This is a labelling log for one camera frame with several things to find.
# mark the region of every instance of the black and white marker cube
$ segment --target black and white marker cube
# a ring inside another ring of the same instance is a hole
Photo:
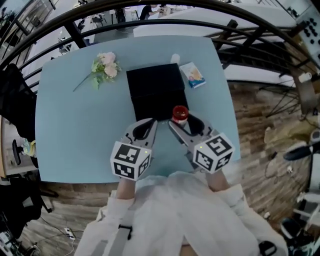
[[[152,150],[116,141],[111,153],[112,173],[137,181],[150,166]]]
[[[224,133],[220,133],[194,147],[193,162],[213,174],[232,158],[235,147]]]

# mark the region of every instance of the red jar lid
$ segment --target red jar lid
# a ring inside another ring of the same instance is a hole
[[[177,120],[186,120],[189,116],[189,111],[185,106],[178,105],[173,108],[173,117]]]

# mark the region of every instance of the black box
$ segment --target black box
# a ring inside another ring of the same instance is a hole
[[[171,119],[173,108],[188,108],[185,84],[177,64],[145,67],[126,72],[137,121]]]

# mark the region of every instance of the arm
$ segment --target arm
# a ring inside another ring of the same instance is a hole
[[[118,232],[118,227],[135,200],[136,182],[122,178],[117,190],[112,191],[107,206],[99,210],[95,221],[89,223],[75,252],[76,256],[92,255],[99,243],[108,241]]]
[[[157,13],[160,13],[160,9],[156,10],[156,11],[152,11],[152,12],[149,12],[149,15],[152,16],[152,15],[155,15]]]
[[[116,190],[116,198],[129,200],[135,198],[136,182],[133,180],[122,178]]]
[[[248,206],[240,184],[230,187],[222,170],[214,174],[206,174],[206,180],[209,188],[230,206],[259,243],[263,241],[273,243],[277,247],[277,252],[274,256],[288,255],[288,248],[284,238],[274,231],[265,219]]]
[[[205,177],[206,181],[208,182],[209,188],[213,192],[223,191],[230,188],[230,185],[227,182],[226,176],[224,175],[222,170],[219,170],[213,174],[206,173]]]

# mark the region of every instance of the pink flower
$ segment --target pink flower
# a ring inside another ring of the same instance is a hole
[[[115,61],[116,55],[113,52],[99,53],[98,58],[100,58],[102,63],[107,66]]]
[[[113,65],[106,66],[104,72],[111,78],[116,77],[116,75],[118,74],[118,71]]]

